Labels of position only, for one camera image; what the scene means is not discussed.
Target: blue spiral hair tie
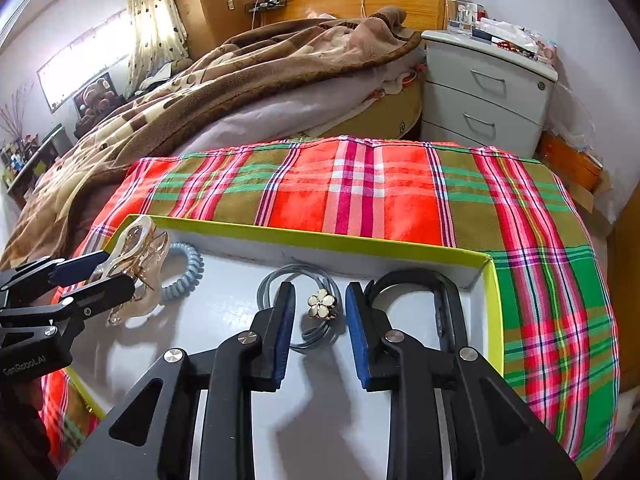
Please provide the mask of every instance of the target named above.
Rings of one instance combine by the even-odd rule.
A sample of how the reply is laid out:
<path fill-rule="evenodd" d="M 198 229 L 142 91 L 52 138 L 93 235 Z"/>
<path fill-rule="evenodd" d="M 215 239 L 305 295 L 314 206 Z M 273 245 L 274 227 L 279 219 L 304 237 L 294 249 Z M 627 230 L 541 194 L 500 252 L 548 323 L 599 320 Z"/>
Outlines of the blue spiral hair tie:
<path fill-rule="evenodd" d="M 162 299 L 160 303 L 166 304 L 168 301 L 176 300 L 191 292 L 204 270 L 204 261 L 198 250 L 191 244 L 184 242 L 173 242 L 169 246 L 169 255 L 184 254 L 187 257 L 187 270 L 175 280 L 171 285 L 162 288 Z"/>

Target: white cabinet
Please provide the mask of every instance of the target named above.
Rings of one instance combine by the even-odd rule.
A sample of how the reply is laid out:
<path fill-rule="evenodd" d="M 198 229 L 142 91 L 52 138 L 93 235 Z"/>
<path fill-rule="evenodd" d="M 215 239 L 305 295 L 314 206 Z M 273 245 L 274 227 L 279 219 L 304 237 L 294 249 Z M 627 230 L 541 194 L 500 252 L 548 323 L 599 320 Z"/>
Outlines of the white cabinet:
<path fill-rule="evenodd" d="M 427 31 L 422 37 L 428 49 L 422 140 L 462 136 L 465 146 L 533 156 L 556 71 L 466 36 Z"/>

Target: metal screw cap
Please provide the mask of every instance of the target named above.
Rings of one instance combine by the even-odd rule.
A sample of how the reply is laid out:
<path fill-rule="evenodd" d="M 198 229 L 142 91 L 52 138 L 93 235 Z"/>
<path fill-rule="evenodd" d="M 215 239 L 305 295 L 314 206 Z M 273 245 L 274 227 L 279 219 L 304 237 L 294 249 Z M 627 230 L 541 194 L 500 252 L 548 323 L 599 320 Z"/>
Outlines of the metal screw cap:
<path fill-rule="evenodd" d="M 251 330 L 245 330 L 238 334 L 238 341 L 243 345 L 249 345 L 255 342 L 256 339 L 258 339 L 257 333 L 252 332 Z"/>
<path fill-rule="evenodd" d="M 475 361 L 478 359 L 478 352 L 473 348 L 469 348 L 468 346 L 464 347 L 460 351 L 460 357 L 462 357 L 465 361 Z"/>
<path fill-rule="evenodd" d="M 390 343 L 399 343 L 404 340 L 404 333 L 399 330 L 389 330 L 385 334 L 385 339 Z"/>
<path fill-rule="evenodd" d="M 164 360 L 168 363 L 177 363 L 182 359 L 182 350 L 179 348 L 171 348 L 164 353 Z"/>

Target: drawer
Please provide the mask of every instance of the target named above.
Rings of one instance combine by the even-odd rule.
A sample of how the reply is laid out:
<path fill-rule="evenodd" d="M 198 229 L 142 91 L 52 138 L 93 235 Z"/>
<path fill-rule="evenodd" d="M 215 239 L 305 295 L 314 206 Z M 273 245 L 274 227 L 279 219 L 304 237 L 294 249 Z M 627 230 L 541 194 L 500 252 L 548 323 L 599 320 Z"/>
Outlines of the drawer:
<path fill-rule="evenodd" d="M 465 148 L 481 148 L 482 144 L 474 140 L 467 139 L 462 135 L 446 130 L 435 124 L 422 122 L 420 128 L 420 140 L 422 142 L 455 142 Z"/>
<path fill-rule="evenodd" d="M 429 82 L 424 84 L 422 119 L 479 144 L 524 157 L 533 156 L 542 129 L 498 105 Z"/>
<path fill-rule="evenodd" d="M 526 68 L 437 41 L 428 41 L 426 78 L 500 105 L 537 124 L 543 124 L 554 88 L 552 81 Z"/>

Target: curtain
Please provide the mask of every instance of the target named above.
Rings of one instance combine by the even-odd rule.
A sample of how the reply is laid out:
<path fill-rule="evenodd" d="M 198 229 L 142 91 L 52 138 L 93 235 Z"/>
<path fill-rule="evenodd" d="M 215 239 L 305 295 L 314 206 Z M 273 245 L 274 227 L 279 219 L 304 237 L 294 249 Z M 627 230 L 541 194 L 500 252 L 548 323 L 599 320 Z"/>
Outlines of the curtain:
<path fill-rule="evenodd" d="M 127 0 L 135 44 L 129 57 L 129 98 L 147 77 L 167 62 L 189 57 L 187 32 L 174 0 Z"/>

